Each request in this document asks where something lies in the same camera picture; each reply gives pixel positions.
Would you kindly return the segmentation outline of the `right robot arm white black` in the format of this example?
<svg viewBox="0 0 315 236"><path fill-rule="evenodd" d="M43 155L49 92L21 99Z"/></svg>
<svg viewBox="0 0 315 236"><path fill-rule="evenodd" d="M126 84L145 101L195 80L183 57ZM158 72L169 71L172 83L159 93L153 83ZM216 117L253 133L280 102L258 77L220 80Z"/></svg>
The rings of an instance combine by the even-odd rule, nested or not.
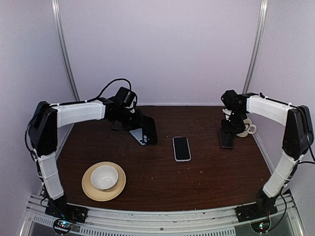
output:
<svg viewBox="0 0 315 236"><path fill-rule="evenodd" d="M282 155L271 177L260 189L252 212L257 217L264 216L275 204L282 188L291 180L297 166L307 152L311 152L314 142L314 129L310 110L307 106L294 106L264 96L262 93L237 94L227 90L221 96L225 108L221 120L221 137L232 138L249 131L245 124L248 114L258 115L272 120L284 127Z"/></svg>

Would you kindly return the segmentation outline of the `dark purple smartphone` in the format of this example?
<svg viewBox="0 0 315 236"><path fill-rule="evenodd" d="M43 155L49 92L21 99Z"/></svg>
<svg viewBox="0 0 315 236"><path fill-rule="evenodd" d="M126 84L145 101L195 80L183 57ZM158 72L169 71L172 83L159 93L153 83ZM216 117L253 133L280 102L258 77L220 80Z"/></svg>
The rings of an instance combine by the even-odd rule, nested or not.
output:
<svg viewBox="0 0 315 236"><path fill-rule="evenodd" d="M226 149L234 148L234 136L224 133L222 128L219 128L220 146Z"/></svg>

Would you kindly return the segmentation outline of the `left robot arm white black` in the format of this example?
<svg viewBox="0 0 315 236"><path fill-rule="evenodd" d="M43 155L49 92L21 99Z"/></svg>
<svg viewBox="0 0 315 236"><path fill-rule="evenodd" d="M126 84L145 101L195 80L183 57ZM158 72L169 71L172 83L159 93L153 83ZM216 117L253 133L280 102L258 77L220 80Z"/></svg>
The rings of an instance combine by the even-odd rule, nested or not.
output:
<svg viewBox="0 0 315 236"><path fill-rule="evenodd" d="M110 98L98 96L91 100L57 104L42 101L37 105L26 129L26 145L37 163L48 198L55 200L51 209L59 218L67 218L71 208L60 200L64 191L56 163L58 129L84 121L107 119L120 122L123 130L129 131L140 144L148 145L153 141L149 119L135 107L136 101L136 93L120 87Z"/></svg>

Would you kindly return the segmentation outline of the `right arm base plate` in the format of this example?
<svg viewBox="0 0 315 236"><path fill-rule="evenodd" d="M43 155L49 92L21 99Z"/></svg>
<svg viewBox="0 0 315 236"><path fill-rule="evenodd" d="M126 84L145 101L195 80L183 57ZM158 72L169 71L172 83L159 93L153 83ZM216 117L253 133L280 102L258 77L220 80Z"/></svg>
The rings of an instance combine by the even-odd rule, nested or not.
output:
<svg viewBox="0 0 315 236"><path fill-rule="evenodd" d="M276 206L269 206L267 209L260 209L256 203L238 205L235 208L235 213L239 223L265 218L272 214L276 214L277 212L278 209Z"/></svg>

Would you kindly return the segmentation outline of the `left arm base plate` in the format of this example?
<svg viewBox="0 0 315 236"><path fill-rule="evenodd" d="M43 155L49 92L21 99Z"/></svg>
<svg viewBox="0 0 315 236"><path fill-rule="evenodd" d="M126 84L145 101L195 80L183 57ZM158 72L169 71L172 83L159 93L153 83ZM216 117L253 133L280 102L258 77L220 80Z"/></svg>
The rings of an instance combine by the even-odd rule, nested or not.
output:
<svg viewBox="0 0 315 236"><path fill-rule="evenodd" d="M49 200L45 214L74 223L85 223L88 209L82 206L70 205L65 199Z"/></svg>

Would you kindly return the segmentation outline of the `black smartphone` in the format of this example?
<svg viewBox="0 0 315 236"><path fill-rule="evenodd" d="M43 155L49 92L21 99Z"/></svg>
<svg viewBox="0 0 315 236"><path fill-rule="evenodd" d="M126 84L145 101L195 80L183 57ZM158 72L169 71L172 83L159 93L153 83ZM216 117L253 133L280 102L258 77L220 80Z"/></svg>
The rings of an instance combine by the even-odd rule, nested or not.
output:
<svg viewBox="0 0 315 236"><path fill-rule="evenodd" d="M191 161L191 152L189 147L189 140L187 137L173 137L173 151L176 162Z"/></svg>

